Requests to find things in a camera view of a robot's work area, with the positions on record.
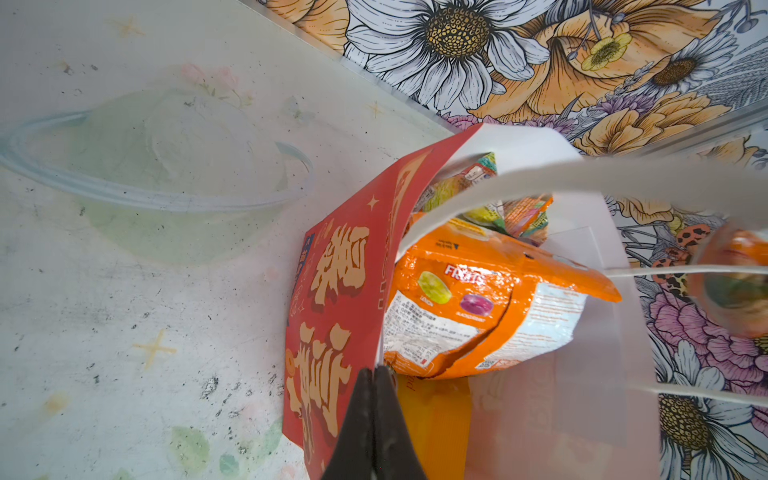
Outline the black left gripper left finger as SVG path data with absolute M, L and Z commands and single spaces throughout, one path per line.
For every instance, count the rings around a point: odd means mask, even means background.
M 373 373 L 364 368 L 358 374 L 342 429 L 322 480 L 370 480 L 373 477 L 373 404 Z

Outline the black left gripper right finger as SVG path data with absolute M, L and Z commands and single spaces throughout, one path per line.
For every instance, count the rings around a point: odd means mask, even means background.
M 383 480 L 426 480 L 402 413 L 394 377 L 385 365 L 373 375 L 373 474 Z

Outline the orange snack bag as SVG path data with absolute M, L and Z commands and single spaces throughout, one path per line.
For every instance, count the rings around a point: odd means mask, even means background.
M 451 219 L 395 266 L 383 359 L 438 380 L 510 368 L 568 344 L 590 297 L 622 299 L 594 269 Z

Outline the red white paper bag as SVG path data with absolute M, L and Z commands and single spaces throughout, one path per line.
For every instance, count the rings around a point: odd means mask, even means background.
M 475 126 L 402 157 L 304 239 L 286 347 L 307 326 L 318 340 L 333 327 L 351 334 L 340 350 L 353 372 L 378 353 L 388 291 L 406 216 L 439 173 L 486 152 L 498 155 L 499 196 L 555 196 L 551 249 L 589 265 L 627 261 L 604 194 L 654 194 L 687 206 L 733 212 L 758 190 L 747 173 L 641 153 L 583 159 L 558 133 L 533 127 Z M 685 454 L 662 445 L 661 392 L 651 388 L 652 345 L 633 280 L 624 301 L 589 301 L 575 340 L 508 373 L 481 377 L 470 434 L 472 479 L 763 479 L 767 442 L 751 424 L 754 401 L 731 399 L 713 377 L 696 401 L 714 409 L 714 443 Z

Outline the colourful candy snack bag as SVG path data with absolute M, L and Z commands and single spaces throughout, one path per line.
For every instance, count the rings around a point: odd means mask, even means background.
M 479 191 L 478 184 L 497 177 L 494 153 L 486 153 L 449 169 L 430 182 L 417 200 L 413 212 L 427 213 L 466 190 Z M 487 197 L 481 206 L 462 211 L 458 217 L 534 246 L 541 246 L 548 236 L 547 210 L 551 194 L 499 199 Z

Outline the orange Fox's fruits candy bag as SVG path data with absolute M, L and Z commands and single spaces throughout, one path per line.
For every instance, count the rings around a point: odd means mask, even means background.
M 709 319 L 731 334 L 767 334 L 767 233 L 733 222 L 711 234 L 692 260 L 688 292 Z

